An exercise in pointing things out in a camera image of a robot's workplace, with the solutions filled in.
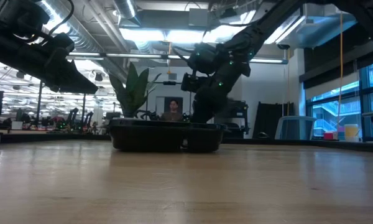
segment chair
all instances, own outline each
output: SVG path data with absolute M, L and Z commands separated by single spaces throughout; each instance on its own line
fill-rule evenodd
M 316 118 L 284 116 L 279 119 L 276 140 L 311 140 Z

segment black tray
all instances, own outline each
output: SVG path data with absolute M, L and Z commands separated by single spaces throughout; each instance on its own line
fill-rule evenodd
M 222 124 L 140 119 L 115 119 L 108 127 L 113 147 L 129 152 L 214 152 L 226 130 Z

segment person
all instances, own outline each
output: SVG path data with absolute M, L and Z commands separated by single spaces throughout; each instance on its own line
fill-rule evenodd
M 161 120 L 164 121 L 182 121 L 182 114 L 178 112 L 178 101 L 171 100 L 170 111 L 162 114 Z

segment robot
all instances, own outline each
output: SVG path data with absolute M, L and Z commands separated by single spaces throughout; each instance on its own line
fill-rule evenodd
M 97 87 L 77 71 L 73 62 L 66 60 L 74 49 L 69 36 L 62 33 L 52 37 L 52 30 L 49 34 L 41 31 L 49 16 L 36 5 L 39 1 L 1 1 L 0 62 L 41 79 L 53 91 L 95 93 Z M 227 24 L 246 28 L 223 44 L 216 47 L 196 44 L 188 60 L 174 50 L 193 70 L 191 75 L 185 74 L 182 83 L 182 90 L 196 93 L 191 122 L 206 123 L 226 107 L 227 94 L 237 79 L 241 75 L 249 76 L 250 59 L 276 28 L 304 3 L 334 4 L 340 10 L 351 13 L 373 40 L 373 0 L 279 0 L 257 21 Z M 41 44 L 30 44 L 38 38 L 44 39 Z M 205 73 L 208 77 L 197 77 L 196 72 Z
M 193 102 L 193 123 L 206 123 L 214 114 L 221 111 L 227 102 L 227 94 L 241 75 L 249 76 L 249 61 L 260 50 L 264 41 L 304 3 L 334 4 L 340 10 L 349 12 L 364 26 L 373 40 L 373 0 L 279 0 L 261 19 L 249 24 L 228 26 L 246 26 L 231 40 L 216 47 L 200 43 L 195 45 L 187 60 L 183 58 L 193 73 L 185 74 L 182 90 L 196 93 Z M 196 72 L 208 77 L 197 77 Z
M 73 10 L 46 34 L 42 28 L 50 17 L 36 4 L 39 1 L 0 2 L 0 62 L 42 80 L 52 91 L 94 94 L 98 87 L 78 72 L 73 61 L 66 59 L 75 43 L 65 33 L 51 35 L 69 20 Z

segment desk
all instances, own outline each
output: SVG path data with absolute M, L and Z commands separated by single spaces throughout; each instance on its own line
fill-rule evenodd
M 136 154 L 109 141 L 0 146 L 0 223 L 373 224 L 373 153 L 222 145 Z

